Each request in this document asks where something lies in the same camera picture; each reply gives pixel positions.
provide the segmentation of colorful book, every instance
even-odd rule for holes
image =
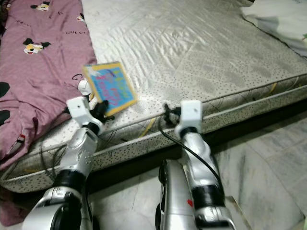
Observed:
[[[85,65],[83,73],[98,101],[109,101],[107,116],[137,102],[136,94],[119,62]]]

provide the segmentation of white mattress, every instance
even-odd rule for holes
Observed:
[[[203,101],[203,131],[209,132],[307,98],[307,61],[244,21],[239,7],[249,4],[83,0],[98,62],[120,61],[139,97],[107,125],[100,146],[106,150],[96,153],[95,170],[170,145],[156,132],[156,124],[144,133],[151,119],[163,112],[163,103]],[[77,127],[68,121],[44,137],[48,166]],[[6,172],[2,186],[28,192],[50,185],[41,171],[41,143],[42,139],[34,143],[31,152]],[[35,184],[38,178],[44,178],[40,185]]]

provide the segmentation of marble floor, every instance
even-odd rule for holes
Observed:
[[[213,149],[238,230],[302,230],[307,215],[307,112]],[[101,229],[154,230],[158,169],[92,194]],[[0,230],[20,230],[21,225]]]

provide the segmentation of pink bedsheet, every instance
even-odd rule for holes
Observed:
[[[0,170],[70,117],[65,102],[95,62],[81,1],[12,1],[0,47]]]

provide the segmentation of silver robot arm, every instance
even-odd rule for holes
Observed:
[[[103,130],[107,102],[96,106],[90,113],[84,97],[67,101],[67,107],[80,127],[66,147],[60,162],[60,172],[52,188],[35,205],[23,222],[23,230],[90,230],[86,179],[92,169],[92,157],[97,147],[97,135]]]
[[[205,161],[211,170],[191,152],[183,149],[183,168],[191,191],[194,218],[198,229],[236,229],[224,204],[224,190],[209,145],[202,139],[200,101],[182,101],[180,122],[175,128],[182,143]]]

